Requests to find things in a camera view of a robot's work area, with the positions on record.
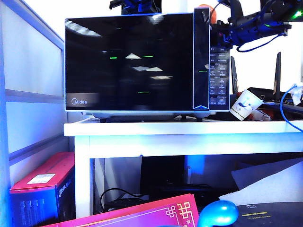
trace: red box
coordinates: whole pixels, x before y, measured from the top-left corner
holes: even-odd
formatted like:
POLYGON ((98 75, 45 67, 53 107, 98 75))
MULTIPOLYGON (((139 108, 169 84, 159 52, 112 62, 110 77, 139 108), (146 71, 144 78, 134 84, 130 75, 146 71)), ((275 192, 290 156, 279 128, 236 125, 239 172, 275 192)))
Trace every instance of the red box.
POLYGON ((59 152, 10 189, 13 224, 43 226, 75 219, 75 155, 59 152))

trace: control buttons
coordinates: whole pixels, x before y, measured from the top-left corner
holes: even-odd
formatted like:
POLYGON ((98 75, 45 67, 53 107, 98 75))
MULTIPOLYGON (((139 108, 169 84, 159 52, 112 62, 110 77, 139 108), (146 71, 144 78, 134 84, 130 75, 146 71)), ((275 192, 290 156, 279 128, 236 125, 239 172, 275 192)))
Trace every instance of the control buttons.
POLYGON ((213 110, 229 109, 229 51, 210 48, 209 104, 213 110))

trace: midea logo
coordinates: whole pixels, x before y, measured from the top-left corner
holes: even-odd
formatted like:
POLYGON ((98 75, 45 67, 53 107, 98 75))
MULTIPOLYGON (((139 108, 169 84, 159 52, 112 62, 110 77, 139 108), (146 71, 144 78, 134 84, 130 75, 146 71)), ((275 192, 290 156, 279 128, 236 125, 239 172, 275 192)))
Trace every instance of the midea logo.
POLYGON ((78 100, 78 99, 76 99, 76 98, 73 98, 73 99, 71 100, 71 104, 73 104, 73 105, 77 105, 77 104, 87 104, 87 101, 78 100))

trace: microwave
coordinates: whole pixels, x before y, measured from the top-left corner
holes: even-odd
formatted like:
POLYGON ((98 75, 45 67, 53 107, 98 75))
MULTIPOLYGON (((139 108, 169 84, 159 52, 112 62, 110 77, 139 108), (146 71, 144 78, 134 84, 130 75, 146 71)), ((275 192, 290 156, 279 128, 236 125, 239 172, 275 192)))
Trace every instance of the microwave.
POLYGON ((209 8, 65 20, 65 109, 106 121, 229 110, 229 52, 209 8))

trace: blue cable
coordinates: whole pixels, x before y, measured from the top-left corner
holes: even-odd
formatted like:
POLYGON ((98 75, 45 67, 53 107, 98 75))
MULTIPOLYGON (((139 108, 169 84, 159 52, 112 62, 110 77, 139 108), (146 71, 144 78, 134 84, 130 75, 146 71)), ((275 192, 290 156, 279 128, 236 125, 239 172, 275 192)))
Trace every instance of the blue cable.
POLYGON ((292 86, 292 87, 291 87, 288 91, 286 91, 286 92, 284 93, 284 95, 282 96, 281 102, 280 102, 280 112, 281 112, 282 117, 284 118, 284 120, 285 120, 288 124, 290 124, 291 126, 293 126, 295 129, 299 130, 300 132, 303 132, 302 129, 300 129, 300 128, 298 128, 297 126, 291 124, 291 122, 285 117, 285 115, 284 115, 284 113, 283 113, 283 100, 284 100, 284 98, 286 97, 286 95, 288 94, 288 92, 290 92, 292 89, 294 89, 294 88, 296 88, 296 87, 297 87, 297 85, 292 86))

